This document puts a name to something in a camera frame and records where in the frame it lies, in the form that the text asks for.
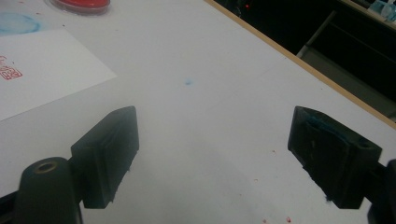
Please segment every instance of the white tabletop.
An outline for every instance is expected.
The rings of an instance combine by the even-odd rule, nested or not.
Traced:
[[[140,150],[106,210],[85,223],[366,223],[339,210],[287,149],[293,108],[322,111],[396,158],[396,131],[201,0],[114,0],[87,18],[0,1],[65,29],[117,78],[0,122],[0,195],[112,110],[137,109]]]

